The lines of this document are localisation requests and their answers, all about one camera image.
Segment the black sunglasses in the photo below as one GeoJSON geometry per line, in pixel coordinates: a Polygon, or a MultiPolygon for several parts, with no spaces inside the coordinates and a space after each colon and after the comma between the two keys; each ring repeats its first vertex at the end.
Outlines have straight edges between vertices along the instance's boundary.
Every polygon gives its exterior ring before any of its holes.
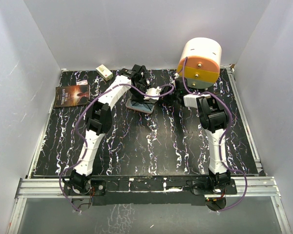
{"type": "Polygon", "coordinates": [[[149,102],[136,102],[132,101],[131,106],[134,110],[141,111],[141,112],[152,112],[154,109],[154,105],[149,102]]]}

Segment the pink glasses case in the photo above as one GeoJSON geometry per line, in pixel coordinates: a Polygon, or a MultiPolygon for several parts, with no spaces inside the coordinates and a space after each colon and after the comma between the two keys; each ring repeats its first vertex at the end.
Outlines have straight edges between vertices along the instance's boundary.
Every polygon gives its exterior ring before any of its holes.
{"type": "Polygon", "coordinates": [[[126,108],[145,114],[151,114],[154,110],[154,103],[151,103],[148,100],[142,100],[132,97],[127,100],[126,108]]]}

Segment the round drawer cabinet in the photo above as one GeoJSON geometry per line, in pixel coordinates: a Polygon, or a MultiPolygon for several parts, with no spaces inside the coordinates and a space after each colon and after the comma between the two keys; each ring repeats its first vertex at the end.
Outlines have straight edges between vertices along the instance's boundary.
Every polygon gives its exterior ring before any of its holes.
{"type": "Polygon", "coordinates": [[[188,87],[206,89],[214,85],[220,75],[222,48],[209,38],[193,38],[184,46],[177,73],[188,87]]]}

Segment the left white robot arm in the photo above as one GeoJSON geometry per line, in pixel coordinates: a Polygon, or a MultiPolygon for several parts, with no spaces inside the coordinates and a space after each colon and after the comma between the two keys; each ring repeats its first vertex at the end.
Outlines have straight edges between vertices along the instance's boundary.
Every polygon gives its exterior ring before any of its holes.
{"type": "Polygon", "coordinates": [[[82,195],[90,191],[93,162],[102,139],[112,127],[114,105],[129,91],[131,95],[126,103],[127,108],[150,114],[154,104],[151,98],[144,96],[150,89],[146,67],[135,64],[130,70],[122,69],[108,89],[86,107],[82,151],[69,180],[63,181],[68,188],[82,195]]]}

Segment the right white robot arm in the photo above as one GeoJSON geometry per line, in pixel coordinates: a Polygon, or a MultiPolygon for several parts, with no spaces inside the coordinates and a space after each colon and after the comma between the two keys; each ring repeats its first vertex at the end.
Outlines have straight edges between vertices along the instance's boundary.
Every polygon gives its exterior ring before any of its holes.
{"type": "Polygon", "coordinates": [[[208,92],[189,93],[187,83],[177,78],[174,84],[161,86],[161,100],[166,103],[179,102],[182,106],[198,110],[199,120],[209,142],[209,181],[206,188],[217,194],[230,184],[224,135],[230,116],[216,95],[208,92]]]}

